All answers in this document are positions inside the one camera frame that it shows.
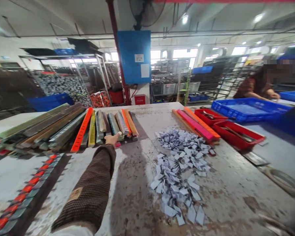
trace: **blue electrical box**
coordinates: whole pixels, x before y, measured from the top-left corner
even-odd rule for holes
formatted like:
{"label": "blue electrical box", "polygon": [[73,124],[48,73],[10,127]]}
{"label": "blue electrical box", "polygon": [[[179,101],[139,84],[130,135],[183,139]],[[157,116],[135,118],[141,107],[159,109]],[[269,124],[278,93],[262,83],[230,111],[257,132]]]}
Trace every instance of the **blue electrical box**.
{"label": "blue electrical box", "polygon": [[151,82],[151,31],[118,31],[126,84]]}

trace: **red fire box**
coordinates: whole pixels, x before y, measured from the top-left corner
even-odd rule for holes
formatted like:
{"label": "red fire box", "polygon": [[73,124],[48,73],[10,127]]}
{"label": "red fire box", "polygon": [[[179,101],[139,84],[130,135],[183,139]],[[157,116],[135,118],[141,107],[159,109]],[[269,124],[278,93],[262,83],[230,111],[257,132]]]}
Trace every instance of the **red fire box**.
{"label": "red fire box", "polygon": [[145,104],[145,95],[144,94],[135,95],[134,96],[134,104],[135,105],[144,105]]}

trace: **sticker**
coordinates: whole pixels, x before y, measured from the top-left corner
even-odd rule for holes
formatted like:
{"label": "sticker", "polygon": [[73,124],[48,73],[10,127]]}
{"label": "sticker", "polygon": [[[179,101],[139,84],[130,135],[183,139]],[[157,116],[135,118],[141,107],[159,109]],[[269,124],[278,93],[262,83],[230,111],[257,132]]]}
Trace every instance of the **sticker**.
{"label": "sticker", "polygon": [[134,62],[144,62],[144,55],[143,54],[135,54],[134,55]]}
{"label": "sticker", "polygon": [[150,71],[151,71],[150,64],[141,64],[141,78],[149,78]]}
{"label": "sticker", "polygon": [[72,193],[70,194],[70,197],[68,198],[67,203],[78,199],[79,196],[81,195],[82,189],[83,189],[83,187],[79,187],[79,188],[73,190]]}

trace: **red tray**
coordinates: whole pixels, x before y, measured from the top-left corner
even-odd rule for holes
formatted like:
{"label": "red tray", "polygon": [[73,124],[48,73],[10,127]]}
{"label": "red tray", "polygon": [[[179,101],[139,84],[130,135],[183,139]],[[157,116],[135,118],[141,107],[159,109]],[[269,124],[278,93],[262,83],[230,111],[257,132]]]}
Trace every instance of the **red tray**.
{"label": "red tray", "polygon": [[197,109],[197,110],[194,111],[194,114],[196,116],[198,116],[201,120],[203,120],[210,127],[212,127],[218,121],[225,120],[225,119],[210,120],[209,118],[207,118],[205,115],[202,114],[203,111],[205,111],[206,113],[209,113],[211,115],[215,115],[215,116],[221,116],[221,115],[219,113],[216,113],[216,112],[212,111],[211,109],[208,109],[208,108],[205,108],[205,109]]}
{"label": "red tray", "polygon": [[[230,127],[232,130],[238,133],[246,134],[249,137],[255,139],[255,141],[248,143],[245,140],[241,139],[240,137],[236,136],[235,134],[222,129],[221,127]],[[261,143],[262,141],[265,140],[265,137],[257,134],[241,125],[238,125],[236,123],[233,123],[228,120],[223,120],[216,122],[213,127],[212,127],[225,141],[230,143],[231,145],[237,147],[239,150],[247,150],[247,149],[252,149],[253,146],[255,146],[258,143]]]}

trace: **drying rack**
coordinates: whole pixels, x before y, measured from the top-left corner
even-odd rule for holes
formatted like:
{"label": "drying rack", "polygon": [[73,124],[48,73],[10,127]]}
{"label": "drying rack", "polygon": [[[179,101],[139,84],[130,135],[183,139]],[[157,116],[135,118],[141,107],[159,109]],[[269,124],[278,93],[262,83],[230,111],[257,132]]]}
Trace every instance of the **drying rack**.
{"label": "drying rack", "polygon": [[[112,103],[111,103],[111,100],[110,100],[109,93],[108,93],[108,87],[107,87],[107,84],[108,84],[109,87],[111,87],[112,85],[111,85],[111,83],[110,83],[110,81],[109,81],[109,77],[108,77],[108,73],[107,73],[107,69],[106,69],[106,65],[105,65],[104,58],[103,58],[101,55],[99,55],[99,54],[62,55],[62,56],[58,56],[58,55],[56,55],[56,56],[55,56],[55,55],[53,55],[53,56],[33,56],[33,55],[26,55],[26,56],[19,56],[19,58],[22,60],[22,62],[24,63],[24,65],[26,66],[27,69],[29,69],[29,68],[28,68],[28,66],[26,65],[26,63],[25,63],[25,61],[24,61],[23,59],[38,60],[38,61],[42,64],[43,68],[44,68],[44,64],[43,64],[42,61],[45,61],[45,60],[69,60],[69,59],[81,59],[81,61],[82,61],[82,65],[83,65],[83,67],[85,68],[88,77],[89,77],[89,74],[88,74],[88,71],[87,71],[87,68],[86,68],[85,63],[83,62],[83,59],[96,58],[97,63],[98,63],[98,65],[99,65],[100,75],[101,75],[102,80],[103,80],[103,83],[104,83],[104,85],[105,85],[105,90],[106,90],[106,92],[107,92],[107,94],[108,94],[108,99],[109,99],[109,101],[110,101],[110,104],[112,104]],[[75,63],[75,65],[76,65],[76,69],[77,69],[78,76],[79,76],[79,77],[82,79],[82,81],[83,81],[83,77],[82,77],[82,75],[81,75],[80,69],[79,69],[79,67],[78,67],[78,65],[77,65],[77,63],[76,63],[75,61],[74,61],[74,63]]]}

